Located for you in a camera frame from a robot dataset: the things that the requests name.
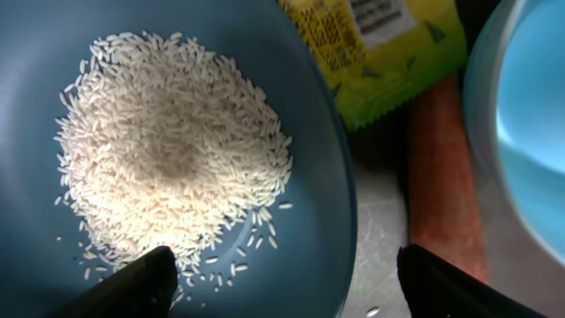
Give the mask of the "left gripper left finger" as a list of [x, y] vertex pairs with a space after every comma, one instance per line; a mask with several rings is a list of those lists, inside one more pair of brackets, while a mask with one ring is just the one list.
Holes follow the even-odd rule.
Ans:
[[175, 256], [169, 247], [158, 246], [52, 315], [71, 318], [168, 318], [176, 290]]

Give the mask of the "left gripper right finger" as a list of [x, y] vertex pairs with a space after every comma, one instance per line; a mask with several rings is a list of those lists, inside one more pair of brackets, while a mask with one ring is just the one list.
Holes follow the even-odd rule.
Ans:
[[397, 275], [413, 318], [544, 318], [478, 279], [410, 244], [398, 251]]

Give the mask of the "dark blue plate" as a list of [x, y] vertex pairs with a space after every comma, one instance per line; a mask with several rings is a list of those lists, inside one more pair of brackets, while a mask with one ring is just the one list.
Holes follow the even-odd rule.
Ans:
[[60, 92], [97, 38], [181, 32], [233, 57], [292, 138], [290, 180], [245, 254], [249, 224], [227, 234], [176, 317], [337, 317], [357, 239], [350, 155], [339, 115], [296, 29], [274, 1], [4, 1], [1, 4], [1, 314], [43, 317], [98, 282], [87, 236], [61, 193]]

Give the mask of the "pile of white rice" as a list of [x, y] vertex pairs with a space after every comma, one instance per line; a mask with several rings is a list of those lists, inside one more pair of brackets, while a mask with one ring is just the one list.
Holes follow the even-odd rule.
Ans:
[[175, 257], [175, 299], [215, 292], [274, 242], [271, 207], [290, 181], [292, 138], [233, 58], [177, 32], [95, 39], [59, 95], [60, 183], [86, 233], [87, 276], [155, 247]]

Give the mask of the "light blue bowl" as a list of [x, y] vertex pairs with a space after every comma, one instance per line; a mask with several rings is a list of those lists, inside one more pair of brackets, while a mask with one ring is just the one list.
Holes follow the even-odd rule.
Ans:
[[564, 0], [502, 1], [463, 82], [471, 149], [517, 217], [564, 261]]

